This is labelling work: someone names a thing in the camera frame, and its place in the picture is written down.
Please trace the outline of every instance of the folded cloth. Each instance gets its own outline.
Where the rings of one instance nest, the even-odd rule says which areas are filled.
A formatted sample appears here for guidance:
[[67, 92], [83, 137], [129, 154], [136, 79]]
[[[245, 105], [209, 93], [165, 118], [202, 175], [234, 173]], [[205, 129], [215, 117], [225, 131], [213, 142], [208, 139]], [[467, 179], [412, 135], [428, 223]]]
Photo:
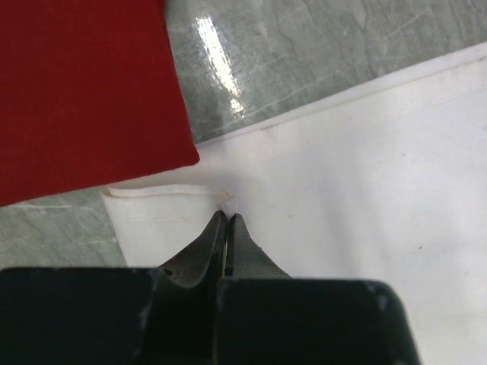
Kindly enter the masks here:
[[[425, 363], [485, 363], [486, 56], [484, 43], [387, 75], [201, 144], [194, 167], [110, 188], [227, 189], [252, 238], [287, 273], [386, 281]], [[123, 209], [110, 213], [120, 199]], [[159, 217], [145, 216], [153, 199], [105, 196], [120, 245], [139, 265], [172, 238], [128, 236], [121, 213], [155, 229]], [[164, 219], [182, 218], [189, 209], [180, 203]]]
[[162, 10], [2, 2], [0, 205], [198, 161]]

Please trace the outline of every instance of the gray marble surface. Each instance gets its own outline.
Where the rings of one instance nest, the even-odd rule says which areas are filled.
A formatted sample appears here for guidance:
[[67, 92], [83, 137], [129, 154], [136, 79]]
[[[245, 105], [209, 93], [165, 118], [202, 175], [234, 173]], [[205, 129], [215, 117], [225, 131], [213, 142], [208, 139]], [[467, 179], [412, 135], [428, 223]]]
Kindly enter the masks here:
[[[487, 41], [487, 0], [167, 0], [195, 141]], [[0, 208], [0, 268], [125, 262], [97, 188]]]

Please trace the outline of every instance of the white towel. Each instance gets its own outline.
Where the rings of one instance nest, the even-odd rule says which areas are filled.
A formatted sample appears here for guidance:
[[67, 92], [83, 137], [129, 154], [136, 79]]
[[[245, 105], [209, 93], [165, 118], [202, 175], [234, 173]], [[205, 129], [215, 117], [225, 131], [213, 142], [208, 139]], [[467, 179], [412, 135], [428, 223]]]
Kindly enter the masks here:
[[[169, 259], [224, 189], [287, 273], [385, 281], [425, 363], [485, 363], [486, 56], [484, 43], [415, 65], [203, 143], [194, 167], [105, 188], [127, 263]], [[146, 189], [173, 184], [211, 188]]]

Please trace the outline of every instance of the red cloth corner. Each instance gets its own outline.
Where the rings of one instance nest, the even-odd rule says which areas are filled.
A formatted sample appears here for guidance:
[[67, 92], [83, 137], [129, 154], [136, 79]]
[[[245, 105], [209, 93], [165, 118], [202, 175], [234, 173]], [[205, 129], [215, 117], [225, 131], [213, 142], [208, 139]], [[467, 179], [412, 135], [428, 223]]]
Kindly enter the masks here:
[[199, 160], [155, 0], [4, 0], [0, 205]]

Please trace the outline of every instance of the red cloth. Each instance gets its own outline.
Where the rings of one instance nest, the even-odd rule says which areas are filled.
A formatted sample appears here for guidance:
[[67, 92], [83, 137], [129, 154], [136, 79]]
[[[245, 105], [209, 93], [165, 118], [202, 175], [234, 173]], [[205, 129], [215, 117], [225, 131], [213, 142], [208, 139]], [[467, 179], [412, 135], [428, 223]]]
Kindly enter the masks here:
[[0, 205], [198, 162], [156, 0], [3, 0]]

